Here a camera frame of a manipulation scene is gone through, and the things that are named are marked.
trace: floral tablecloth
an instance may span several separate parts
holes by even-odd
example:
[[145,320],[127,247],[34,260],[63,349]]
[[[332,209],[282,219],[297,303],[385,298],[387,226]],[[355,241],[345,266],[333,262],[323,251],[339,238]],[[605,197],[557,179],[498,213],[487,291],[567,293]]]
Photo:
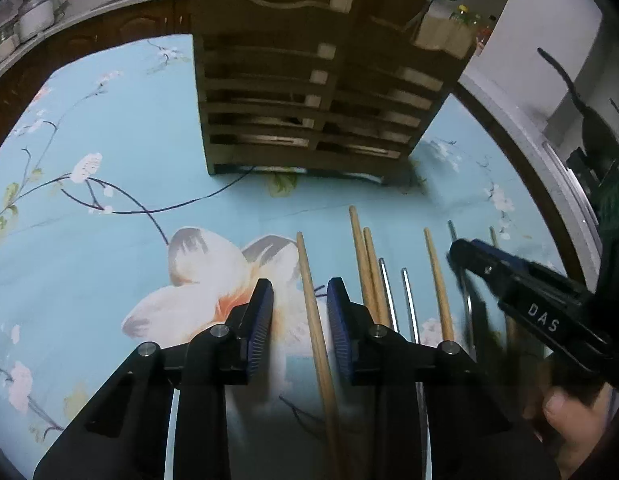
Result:
[[[189,341],[256,280],[275,290],[272,349],[256,383],[227,393],[234,478],[326,476],[324,428],[294,243],[302,231],[323,317],[341,276],[361,301],[348,206],[373,232],[409,334],[401,267],[423,338],[441,339],[423,228],[444,261],[459,236],[562,270],[520,178],[450,97],[411,157],[413,182],[381,187],[303,174],[209,176],[190,36],[138,41],[52,75],[0,149],[0,446],[27,477],[134,347]],[[503,317],[482,284],[494,329]],[[364,392],[337,388],[352,462],[364,466]],[[170,478],[168,458],[166,476]]]

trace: jar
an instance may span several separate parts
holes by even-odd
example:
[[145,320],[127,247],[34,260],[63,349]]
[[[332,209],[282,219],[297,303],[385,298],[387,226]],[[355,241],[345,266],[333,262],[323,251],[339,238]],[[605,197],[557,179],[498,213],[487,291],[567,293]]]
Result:
[[7,59],[20,45],[16,32],[17,17],[9,20],[0,27],[0,62]]
[[18,9],[20,40],[27,41],[54,24],[54,0],[27,0]]

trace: bottle with yellow cap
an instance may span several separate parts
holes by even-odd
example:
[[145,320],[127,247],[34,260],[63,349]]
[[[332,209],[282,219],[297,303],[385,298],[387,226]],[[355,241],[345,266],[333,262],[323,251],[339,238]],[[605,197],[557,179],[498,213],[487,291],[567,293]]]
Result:
[[464,5],[459,5],[459,8],[452,13],[449,19],[468,25],[470,19],[469,9],[467,9],[467,7],[465,7]]

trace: large white flower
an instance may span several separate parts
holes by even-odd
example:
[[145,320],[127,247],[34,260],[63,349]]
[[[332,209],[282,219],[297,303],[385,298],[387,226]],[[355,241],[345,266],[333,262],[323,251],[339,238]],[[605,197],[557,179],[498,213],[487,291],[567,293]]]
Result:
[[[189,342],[224,322],[235,306],[249,301],[257,280],[267,278],[274,290],[270,379],[284,389],[286,357],[312,355],[294,241],[267,235],[241,251],[211,231],[184,227],[170,241],[167,260],[172,285],[141,300],[123,320],[123,332],[162,348]],[[325,302],[319,306],[329,344]]]
[[98,171],[101,161],[102,155],[100,153],[89,153],[88,155],[85,155],[74,166],[69,178],[76,184],[82,184],[89,176]]

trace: dark brown trim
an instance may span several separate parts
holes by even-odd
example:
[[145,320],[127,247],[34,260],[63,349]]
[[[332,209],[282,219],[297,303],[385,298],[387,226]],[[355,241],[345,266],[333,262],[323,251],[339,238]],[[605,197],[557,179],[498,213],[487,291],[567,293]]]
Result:
[[552,238],[554,238],[554,243],[558,248],[558,254],[560,254],[561,260],[563,260],[567,275],[573,280],[585,284],[585,276],[578,259],[578,254],[576,253],[576,248],[572,243],[572,239],[569,236],[569,232],[565,227],[560,212],[558,212],[556,204],[554,204],[541,178],[536,171],[534,171],[527,157],[525,157],[507,131],[460,83],[456,84],[452,94],[454,94],[456,99],[458,99],[476,118],[490,137],[494,139],[498,147],[514,167],[514,170],[516,170],[516,173],[518,173],[523,184],[527,187],[536,207],[541,212],[545,224],[547,224],[549,228]]

